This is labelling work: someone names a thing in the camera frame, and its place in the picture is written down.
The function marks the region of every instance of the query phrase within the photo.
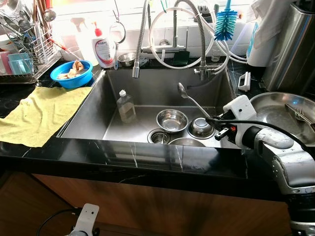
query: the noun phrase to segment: yellow towel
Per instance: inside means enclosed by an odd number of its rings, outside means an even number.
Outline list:
[[[74,115],[91,89],[36,87],[6,118],[0,118],[0,141],[42,147]]]

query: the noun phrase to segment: stainless steel sink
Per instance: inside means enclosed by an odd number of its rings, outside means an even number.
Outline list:
[[[142,69],[138,79],[132,78],[131,73],[131,69],[107,71],[61,137],[147,143],[149,133],[159,128],[156,116],[161,110],[177,109],[189,121],[203,117],[189,100],[179,95],[178,82],[211,115],[221,114],[223,105],[234,98],[226,71],[206,82],[199,81],[191,69]],[[132,95],[135,103],[137,120],[129,124],[122,123],[116,106],[121,89]],[[170,142],[193,139],[187,130],[168,136]],[[213,136],[198,141],[207,147],[237,148],[226,139],[219,142]]]

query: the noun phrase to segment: drain strainer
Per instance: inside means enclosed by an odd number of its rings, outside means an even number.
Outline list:
[[[148,142],[150,144],[160,144],[162,142],[162,138],[163,143],[168,144],[171,140],[171,135],[162,129],[154,129],[148,135]]]

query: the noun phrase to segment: metal bowl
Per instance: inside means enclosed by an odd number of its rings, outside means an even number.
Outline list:
[[[205,145],[203,145],[201,142],[199,142],[195,139],[190,139],[190,138],[174,139],[169,144],[171,144],[171,145],[183,145],[183,146],[194,146],[194,147],[205,147]]]
[[[315,147],[315,132],[285,107],[289,104],[315,122],[315,102],[291,93],[266,92],[253,97],[251,103],[257,112],[257,120],[276,125],[294,134],[307,146]]]
[[[168,133],[177,133],[186,129],[188,118],[180,111],[167,109],[158,113],[157,124]]]
[[[188,133],[196,139],[208,139],[214,134],[214,128],[205,118],[196,118],[189,123]]]
[[[118,57],[118,61],[123,67],[130,67],[134,63],[135,56],[135,53],[125,53]]]

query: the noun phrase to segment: bottle label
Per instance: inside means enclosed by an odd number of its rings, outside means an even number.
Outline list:
[[[95,51],[96,51],[97,57],[102,62],[106,62],[111,59],[110,45],[105,39],[101,39],[95,43]]]

